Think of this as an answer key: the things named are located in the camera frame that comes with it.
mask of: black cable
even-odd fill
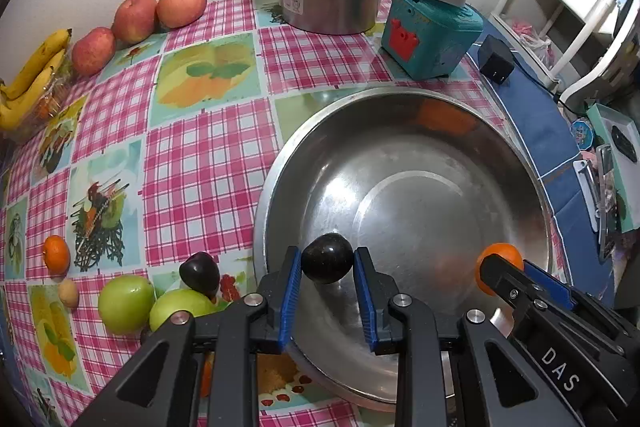
[[[551,95],[551,98],[554,99],[554,102],[559,103],[560,105],[562,105],[562,107],[564,107],[567,111],[571,111],[575,116],[587,116],[586,113],[583,112],[579,112],[579,111],[575,111],[573,110],[571,107],[569,107],[568,105],[566,105],[562,100],[560,100],[560,94],[556,93],[556,92],[552,92],[548,87],[545,86],[545,84],[543,84],[542,82],[540,82],[535,76],[533,76],[531,73],[529,73],[529,71],[527,71],[524,66],[520,63],[520,61],[516,58],[516,56],[512,53],[511,55],[513,55],[513,62],[516,63],[516,65],[520,68],[520,71],[522,71],[522,73],[525,74],[525,76],[531,80],[534,84],[537,84],[538,86],[540,86],[542,89],[544,89],[546,92],[548,92]]]

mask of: red switch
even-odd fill
[[[420,43],[415,33],[404,29],[399,19],[391,19],[391,35],[389,35],[389,45],[400,58],[408,61],[414,53],[414,49]]]

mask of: blue gripper pad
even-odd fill
[[[569,288],[558,279],[526,260],[524,262],[524,275],[538,286],[543,287],[549,293],[556,306],[560,306],[568,312],[574,309],[575,303],[571,298]]]
[[[298,306],[298,296],[300,296],[300,279],[302,278],[302,253],[300,248],[296,248],[296,254],[289,270],[287,288],[282,298],[280,309],[280,331],[278,333],[278,346],[281,350],[285,348],[291,338],[291,330]]]
[[[365,277],[362,259],[356,248],[353,253],[353,282],[356,286],[356,294],[358,296],[358,307],[360,309],[360,318],[362,320],[362,331],[364,338],[369,344],[369,349],[375,351],[378,346],[378,334],[376,333],[376,310],[373,306],[369,285]]]

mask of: bowl rim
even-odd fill
[[[286,144],[282,147],[278,156],[274,160],[271,168],[267,174],[267,178],[262,186],[262,192],[260,199],[258,200],[258,206],[255,211],[254,219],[254,245],[253,245],[253,263],[254,274],[257,282],[269,272],[266,253],[266,232],[267,232],[267,220],[269,211],[271,208],[271,202],[273,201],[273,195],[278,187],[278,181],[280,175],[284,171],[287,163],[291,157],[296,153],[296,150],[302,145],[302,142],[306,137],[312,133],[324,120],[331,117],[331,115],[337,113],[343,108],[352,105],[354,103],[361,102],[370,98],[380,98],[384,96],[394,95],[417,95],[425,98],[433,98],[436,100],[442,100],[443,102],[451,103],[456,107],[468,112],[474,117],[478,118],[483,124],[487,125],[498,137],[502,140],[511,152],[520,161],[531,180],[532,185],[538,195],[538,201],[540,202],[540,208],[542,210],[543,219],[545,221],[545,235],[546,235],[546,247],[547,247],[547,262],[546,271],[549,272],[552,268],[552,256],[553,246],[551,241],[551,229],[550,220],[551,213],[549,209],[549,202],[546,196],[546,191],[542,186],[542,182],[538,178],[536,172],[532,168],[527,158],[520,152],[508,139],[506,139],[498,128],[484,118],[478,111],[465,105],[464,103],[451,98],[445,94],[435,92],[429,89],[422,89],[420,87],[374,87],[370,89],[364,89],[362,91],[348,94],[347,96],[332,102],[325,108],[315,113],[308,118],[287,140]],[[311,360],[309,360],[304,351],[298,347],[295,340],[292,338],[290,343],[287,344],[287,352],[291,358],[298,364],[299,369],[311,373],[312,378],[315,377],[326,389],[334,392],[338,396],[346,399],[350,402],[356,403],[363,407],[369,407],[371,409],[393,411],[395,408],[395,402],[382,401],[378,397],[363,393],[360,390],[353,389],[345,384],[335,381],[329,377],[324,371],[317,367]]]

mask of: green apple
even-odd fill
[[[98,314],[116,335],[134,333],[146,324],[154,305],[154,287],[140,275],[111,279],[98,296]]]
[[[174,312],[180,310],[188,311],[194,317],[200,317],[213,313],[215,309],[213,303],[202,293],[185,288],[172,290],[161,295],[151,308],[149,326],[151,331],[156,331]]]

